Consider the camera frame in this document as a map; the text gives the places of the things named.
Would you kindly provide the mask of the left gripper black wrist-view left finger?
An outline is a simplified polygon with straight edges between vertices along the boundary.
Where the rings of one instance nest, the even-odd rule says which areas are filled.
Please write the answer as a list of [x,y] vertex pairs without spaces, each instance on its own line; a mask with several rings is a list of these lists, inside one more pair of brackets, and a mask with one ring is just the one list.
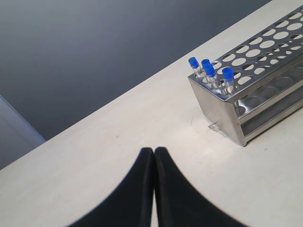
[[121,183],[71,227],[149,227],[154,190],[154,152],[142,148]]

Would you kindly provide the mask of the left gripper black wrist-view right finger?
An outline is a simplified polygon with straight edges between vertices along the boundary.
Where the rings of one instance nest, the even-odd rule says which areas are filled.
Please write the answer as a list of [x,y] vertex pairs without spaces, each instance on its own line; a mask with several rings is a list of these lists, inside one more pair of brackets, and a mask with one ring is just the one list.
[[154,190],[160,227],[244,227],[199,193],[184,177],[169,151],[154,151]]

